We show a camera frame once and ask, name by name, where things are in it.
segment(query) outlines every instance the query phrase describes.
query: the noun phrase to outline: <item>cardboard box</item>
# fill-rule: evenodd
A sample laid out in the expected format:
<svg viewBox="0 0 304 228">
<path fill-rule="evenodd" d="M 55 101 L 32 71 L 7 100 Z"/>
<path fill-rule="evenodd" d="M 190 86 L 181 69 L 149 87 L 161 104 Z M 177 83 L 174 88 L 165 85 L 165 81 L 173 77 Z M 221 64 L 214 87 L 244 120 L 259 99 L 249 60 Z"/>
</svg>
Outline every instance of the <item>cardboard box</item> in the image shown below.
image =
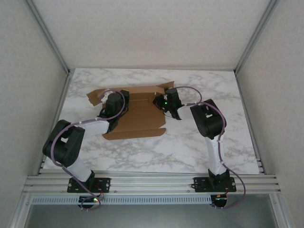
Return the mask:
<svg viewBox="0 0 304 228">
<path fill-rule="evenodd" d="M 156 96 L 164 95 L 165 89 L 174 86 L 174 82 L 161 85 L 112 88 L 115 90 L 127 90 L 130 93 L 129 111 L 123 115 L 116 128 L 103 137 L 108 140 L 132 139 L 160 136 L 166 132 L 165 116 L 162 110 L 153 103 Z M 97 89 L 87 94 L 93 106 L 100 104 L 99 96 L 105 89 Z"/>
</svg>

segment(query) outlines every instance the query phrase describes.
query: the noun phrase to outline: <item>marble tabletop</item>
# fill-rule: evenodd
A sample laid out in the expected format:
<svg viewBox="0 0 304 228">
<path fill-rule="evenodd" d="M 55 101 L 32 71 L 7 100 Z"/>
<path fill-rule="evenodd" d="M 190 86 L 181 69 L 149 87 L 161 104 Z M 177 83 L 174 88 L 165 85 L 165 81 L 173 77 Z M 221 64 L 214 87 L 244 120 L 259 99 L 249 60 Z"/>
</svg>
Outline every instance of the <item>marble tabletop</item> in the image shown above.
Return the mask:
<svg viewBox="0 0 304 228">
<path fill-rule="evenodd" d="M 87 93 L 99 88 L 157 85 L 175 81 L 175 86 L 198 89 L 203 101 L 212 98 L 224 114 L 226 165 L 241 174 L 258 174 L 245 114 L 234 73 L 228 71 L 146 70 L 77 68 L 74 72 L 60 119 L 77 122 L 92 119 L 101 110 L 93 107 Z M 195 91 L 179 89 L 183 104 L 199 100 Z M 102 135 L 82 142 L 80 158 L 92 170 L 207 173 L 208 151 L 194 120 L 166 117 L 164 135 L 149 138 L 111 140 Z M 44 169 L 55 169 L 47 158 Z"/>
</svg>

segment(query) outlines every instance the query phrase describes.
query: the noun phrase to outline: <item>white wall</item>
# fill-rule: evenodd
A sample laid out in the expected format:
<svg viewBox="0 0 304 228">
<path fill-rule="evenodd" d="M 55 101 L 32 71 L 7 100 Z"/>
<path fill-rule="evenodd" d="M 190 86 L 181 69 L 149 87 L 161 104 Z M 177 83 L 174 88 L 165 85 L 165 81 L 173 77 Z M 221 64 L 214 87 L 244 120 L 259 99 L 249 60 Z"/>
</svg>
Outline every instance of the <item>white wall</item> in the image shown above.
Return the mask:
<svg viewBox="0 0 304 228">
<path fill-rule="evenodd" d="M 269 0 L 34 0 L 70 68 L 232 70 Z"/>
<path fill-rule="evenodd" d="M 22 0 L 0 1 L 0 227 L 34 174 L 65 80 Z"/>
<path fill-rule="evenodd" d="M 239 81 L 261 153 L 304 227 L 304 1 L 281 0 Z"/>
</svg>

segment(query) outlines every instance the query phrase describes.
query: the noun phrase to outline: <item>purple cable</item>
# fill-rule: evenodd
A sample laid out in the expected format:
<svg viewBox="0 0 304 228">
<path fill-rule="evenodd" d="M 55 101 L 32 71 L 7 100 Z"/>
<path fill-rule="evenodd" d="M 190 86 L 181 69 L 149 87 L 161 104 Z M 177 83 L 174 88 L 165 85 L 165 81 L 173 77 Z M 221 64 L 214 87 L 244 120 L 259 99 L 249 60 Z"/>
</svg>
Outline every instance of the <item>purple cable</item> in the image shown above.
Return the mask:
<svg viewBox="0 0 304 228">
<path fill-rule="evenodd" d="M 196 88 L 191 87 L 191 86 L 178 86 L 178 87 L 174 87 L 174 88 L 175 88 L 175 89 L 181 89 L 181 88 L 193 89 L 193 90 L 195 90 L 196 92 L 198 92 L 198 94 L 199 94 L 199 97 L 200 97 L 199 102 L 201 102 L 202 99 L 203 99 L 203 97 L 202 97 L 200 91 L 197 90 Z"/>
<path fill-rule="evenodd" d="M 225 118 L 224 118 L 224 115 L 223 115 L 223 113 L 222 113 L 219 109 L 217 109 L 217 108 L 214 107 L 213 105 L 208 104 L 208 103 L 203 102 L 203 101 L 198 102 L 198 103 L 190 103 L 190 104 L 187 104 L 187 106 L 190 106 L 190 105 L 197 105 L 197 104 L 203 104 L 203 105 L 206 105 L 206 106 L 212 108 L 212 109 L 215 110 L 215 111 L 220 115 L 220 117 L 222 118 L 223 127 L 222 127 L 222 130 L 221 130 L 221 132 L 220 132 L 220 134 L 219 134 L 219 137 L 218 137 L 218 155 L 219 155 L 219 160 L 220 160 L 220 162 L 223 162 L 222 156 L 221 156 L 221 154 L 220 154 L 220 139 L 221 139 L 221 137 L 222 137 L 222 135 L 223 135 L 223 133 L 224 133 L 225 126 L 226 126 L 226 120 L 225 120 Z M 236 202 L 236 203 L 234 203 L 234 204 L 232 204 L 232 205 L 229 205 L 229 206 L 227 206 L 227 207 L 221 208 L 221 209 L 229 209 L 229 208 L 232 208 L 232 207 L 238 205 L 239 203 L 241 203 L 241 202 L 244 200 L 244 198 L 245 198 L 245 196 L 246 196 L 246 186 L 245 186 L 245 183 L 243 182 L 242 178 L 241 178 L 236 172 L 234 172 L 233 170 L 231 170 L 230 168 L 228 168 L 227 165 L 225 165 L 224 163 L 223 163 L 222 165 L 223 165 L 227 170 L 229 170 L 230 172 L 232 172 L 232 173 L 241 181 L 241 183 L 242 183 L 242 185 L 243 185 L 243 188 L 244 188 L 244 194 L 243 194 L 242 198 L 241 198 L 238 202 Z"/>
<path fill-rule="evenodd" d="M 111 120 L 111 119 L 113 119 L 113 118 L 119 116 L 120 113 L 123 112 L 124 106 L 125 106 L 125 99 L 124 99 L 124 95 L 123 95 L 120 91 L 118 91 L 118 90 L 113 90 L 113 89 L 106 89 L 106 90 L 104 90 L 104 91 L 101 93 L 99 99 L 102 97 L 102 95 L 104 95 L 104 94 L 105 94 L 106 92 L 108 92 L 108 91 L 117 92 L 117 93 L 119 93 L 119 94 L 123 97 L 123 107 L 121 108 L 121 110 L 119 111 L 119 113 L 117 113 L 116 115 L 114 115 L 114 116 L 112 116 L 112 117 L 109 117 L 109 118 L 100 118 L 100 117 L 98 117 L 98 118 L 95 118 L 95 119 L 84 120 L 84 121 L 80 121 L 80 122 L 77 122 L 77 123 L 71 123 L 70 125 L 66 126 L 61 132 L 59 132 L 59 134 L 55 137 L 55 139 L 54 139 L 54 141 L 53 141 L 53 143 L 52 143 L 52 145 L 51 145 L 51 159 L 52 159 L 52 162 L 53 162 L 56 166 L 62 167 L 62 169 L 63 169 L 67 174 L 69 174 L 74 180 L 76 180 L 76 181 L 78 182 L 78 184 L 79 184 L 84 190 L 86 190 L 87 193 L 89 193 L 92 197 L 97 198 L 97 200 L 98 200 L 98 202 L 99 202 L 98 207 L 101 206 L 101 202 L 100 202 L 100 200 L 98 199 L 98 197 L 97 197 L 94 193 L 92 193 L 89 189 L 87 189 L 87 188 L 81 183 L 81 181 L 80 181 L 77 177 L 75 177 L 69 170 L 66 169 L 66 167 L 64 167 L 64 166 L 63 166 L 62 164 L 60 164 L 60 163 L 57 163 L 57 161 L 55 160 L 55 157 L 54 157 L 54 147 L 55 147 L 55 144 L 56 144 L 57 140 L 60 138 L 60 136 L 61 136 L 65 131 L 67 131 L 69 128 L 71 128 L 71 127 L 73 127 L 73 126 L 75 126 L 75 125 L 79 125 L 79 124 L 86 124 L 86 123 L 91 123 L 91 122 L 101 121 L 101 120 Z M 83 209 L 83 203 L 84 203 L 87 199 L 90 199 L 90 198 L 91 198 L 91 197 L 87 197 L 87 198 L 85 198 L 85 199 L 81 202 L 81 205 L 80 205 L 81 210 Z"/>
</svg>

